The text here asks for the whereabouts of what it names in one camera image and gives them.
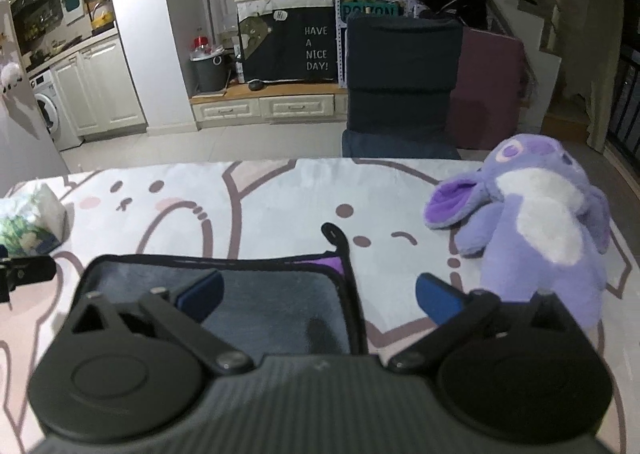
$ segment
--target green sign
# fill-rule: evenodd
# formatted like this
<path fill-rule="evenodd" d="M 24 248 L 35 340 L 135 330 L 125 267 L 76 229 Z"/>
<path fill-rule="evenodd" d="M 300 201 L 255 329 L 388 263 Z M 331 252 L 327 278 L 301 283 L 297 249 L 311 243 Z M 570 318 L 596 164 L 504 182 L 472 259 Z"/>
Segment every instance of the green sign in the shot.
<path fill-rule="evenodd" d="M 340 18 L 347 22 L 347 18 L 354 12 L 371 15 L 400 15 L 397 2 L 377 0 L 342 0 L 340 3 Z"/>

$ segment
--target white plush ornament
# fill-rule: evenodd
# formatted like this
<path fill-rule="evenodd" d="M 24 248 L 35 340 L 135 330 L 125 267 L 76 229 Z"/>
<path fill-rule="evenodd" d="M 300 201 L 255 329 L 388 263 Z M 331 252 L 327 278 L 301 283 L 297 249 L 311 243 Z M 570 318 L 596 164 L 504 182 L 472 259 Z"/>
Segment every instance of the white plush ornament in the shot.
<path fill-rule="evenodd" d="M 16 62 L 9 62 L 0 72 L 2 92 L 6 93 L 11 88 L 15 88 L 18 82 L 22 82 L 22 66 Z"/>

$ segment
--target white plush belly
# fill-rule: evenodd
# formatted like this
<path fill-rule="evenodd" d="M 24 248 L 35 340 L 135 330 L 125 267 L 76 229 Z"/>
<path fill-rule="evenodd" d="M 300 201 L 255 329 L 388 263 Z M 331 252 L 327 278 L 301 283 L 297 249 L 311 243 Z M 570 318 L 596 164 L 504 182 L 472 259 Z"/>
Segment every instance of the white plush belly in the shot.
<path fill-rule="evenodd" d="M 582 257 L 582 233 L 569 209 L 549 198 L 523 198 L 518 233 L 545 259 L 573 266 Z"/>

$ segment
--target plush toy eye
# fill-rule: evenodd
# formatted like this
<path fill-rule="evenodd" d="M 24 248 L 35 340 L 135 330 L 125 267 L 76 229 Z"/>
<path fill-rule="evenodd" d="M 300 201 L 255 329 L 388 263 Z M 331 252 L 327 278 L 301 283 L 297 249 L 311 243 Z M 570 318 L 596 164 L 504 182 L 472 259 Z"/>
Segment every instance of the plush toy eye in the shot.
<path fill-rule="evenodd" d="M 509 160 L 512 160 L 517 155 L 521 154 L 524 151 L 524 146 L 517 140 L 510 140 L 495 157 L 495 161 L 499 161 L 500 163 L 505 163 Z"/>

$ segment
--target white drawer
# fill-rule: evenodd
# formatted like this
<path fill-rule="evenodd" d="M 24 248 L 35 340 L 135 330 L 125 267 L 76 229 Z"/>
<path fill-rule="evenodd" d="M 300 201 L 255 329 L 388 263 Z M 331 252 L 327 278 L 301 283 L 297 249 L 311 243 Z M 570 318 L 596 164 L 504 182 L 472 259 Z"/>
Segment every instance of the white drawer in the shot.
<path fill-rule="evenodd" d="M 333 95 L 267 97 L 260 99 L 260 110 L 266 119 L 332 116 Z"/>
<path fill-rule="evenodd" d="M 335 95 L 335 114 L 347 114 L 349 95 Z"/>
<path fill-rule="evenodd" d="M 251 116 L 260 116 L 260 103 L 257 98 L 249 98 L 247 100 L 195 104 L 193 106 L 193 114 L 195 114 L 198 122 L 224 120 L 226 118 L 249 118 Z"/>

